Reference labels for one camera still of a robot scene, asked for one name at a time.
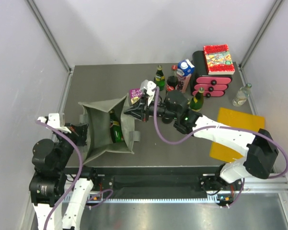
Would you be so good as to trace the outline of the green canvas bag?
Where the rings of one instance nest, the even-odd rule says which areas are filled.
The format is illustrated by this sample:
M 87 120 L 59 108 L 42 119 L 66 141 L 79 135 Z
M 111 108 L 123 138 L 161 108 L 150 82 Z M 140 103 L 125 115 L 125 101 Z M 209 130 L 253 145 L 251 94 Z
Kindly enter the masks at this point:
M 82 150 L 85 165 L 106 152 L 134 154 L 134 143 L 140 141 L 141 135 L 139 131 L 135 130 L 135 119 L 124 114 L 124 111 L 130 106 L 128 95 L 112 100 L 79 102 L 79 105 L 84 110 L 79 121 L 82 124 L 88 124 L 86 148 Z M 122 142 L 114 143 L 112 141 L 110 111 L 113 111 L 118 118 L 122 130 Z

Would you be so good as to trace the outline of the cola bottle red cap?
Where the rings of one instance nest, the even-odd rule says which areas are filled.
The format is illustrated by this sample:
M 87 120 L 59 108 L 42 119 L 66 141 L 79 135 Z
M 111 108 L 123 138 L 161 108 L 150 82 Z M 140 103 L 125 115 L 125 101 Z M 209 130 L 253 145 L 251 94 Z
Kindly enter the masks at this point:
M 170 91 L 173 91 L 176 89 L 179 81 L 177 77 L 177 65 L 172 65 L 171 67 L 171 75 L 168 77 L 167 82 L 166 82 L 166 94 Z
M 170 124 L 173 121 L 173 118 L 163 117 L 161 120 L 164 124 Z

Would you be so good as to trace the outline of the blue juice carton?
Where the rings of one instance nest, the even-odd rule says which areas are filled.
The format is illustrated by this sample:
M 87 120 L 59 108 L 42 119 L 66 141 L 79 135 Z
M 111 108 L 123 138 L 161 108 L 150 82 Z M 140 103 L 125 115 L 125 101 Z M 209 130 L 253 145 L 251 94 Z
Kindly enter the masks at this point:
M 195 70 L 195 66 L 190 62 L 189 59 L 185 59 L 178 63 L 176 71 L 178 77 L 177 90 L 185 93 L 189 84 L 190 78 Z

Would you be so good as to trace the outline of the clear green-cap bottle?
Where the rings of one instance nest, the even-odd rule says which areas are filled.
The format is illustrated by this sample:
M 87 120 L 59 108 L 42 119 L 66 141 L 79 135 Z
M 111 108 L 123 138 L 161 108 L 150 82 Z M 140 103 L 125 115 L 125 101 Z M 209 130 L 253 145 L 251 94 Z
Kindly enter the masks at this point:
M 247 83 L 245 86 L 241 87 L 232 100 L 232 104 L 236 107 L 243 105 L 250 96 L 251 88 L 252 85 L 250 83 Z

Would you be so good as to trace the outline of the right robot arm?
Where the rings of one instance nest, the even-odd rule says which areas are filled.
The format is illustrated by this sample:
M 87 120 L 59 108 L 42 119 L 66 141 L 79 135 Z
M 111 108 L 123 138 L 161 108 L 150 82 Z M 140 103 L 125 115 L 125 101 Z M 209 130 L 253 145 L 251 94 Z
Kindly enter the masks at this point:
M 267 130 L 251 132 L 216 122 L 190 109 L 188 99 L 177 90 L 169 92 L 161 103 L 144 93 L 124 114 L 143 122 L 150 116 L 174 120 L 176 130 L 187 137 L 204 138 L 238 152 L 240 159 L 222 164 L 216 172 L 214 182 L 221 190 L 246 177 L 271 178 L 278 149 Z

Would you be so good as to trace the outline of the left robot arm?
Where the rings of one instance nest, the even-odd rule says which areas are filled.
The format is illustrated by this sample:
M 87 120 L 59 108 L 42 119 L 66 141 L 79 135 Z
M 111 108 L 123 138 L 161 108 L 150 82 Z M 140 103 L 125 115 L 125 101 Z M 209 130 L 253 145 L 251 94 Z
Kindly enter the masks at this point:
M 99 186 L 94 168 L 80 165 L 73 186 L 65 189 L 65 167 L 74 148 L 86 146 L 88 125 L 67 124 L 69 132 L 57 142 L 42 139 L 33 147 L 32 164 L 35 173 L 29 185 L 31 202 L 40 230 L 78 230 L 91 190 Z

